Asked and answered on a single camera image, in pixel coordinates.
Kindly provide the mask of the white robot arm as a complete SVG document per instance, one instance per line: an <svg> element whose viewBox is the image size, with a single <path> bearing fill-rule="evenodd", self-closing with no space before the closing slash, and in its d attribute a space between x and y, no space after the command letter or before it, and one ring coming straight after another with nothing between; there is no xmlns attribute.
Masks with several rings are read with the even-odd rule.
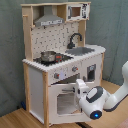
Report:
<svg viewBox="0 0 128 128"><path fill-rule="evenodd" d="M102 111L111 112L128 96L128 61L122 67L123 85L113 94L101 86L90 89L82 79L76 80L74 104L90 119L99 119Z"/></svg>

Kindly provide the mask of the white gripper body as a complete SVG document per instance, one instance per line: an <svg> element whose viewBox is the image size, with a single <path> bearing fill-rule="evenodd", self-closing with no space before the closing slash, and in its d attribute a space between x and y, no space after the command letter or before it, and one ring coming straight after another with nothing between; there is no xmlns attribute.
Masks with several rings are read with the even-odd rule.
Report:
<svg viewBox="0 0 128 128"><path fill-rule="evenodd" d="M86 83L82 79L77 79L75 85L75 98L80 99L82 96L86 95L88 91L89 87Z"/></svg>

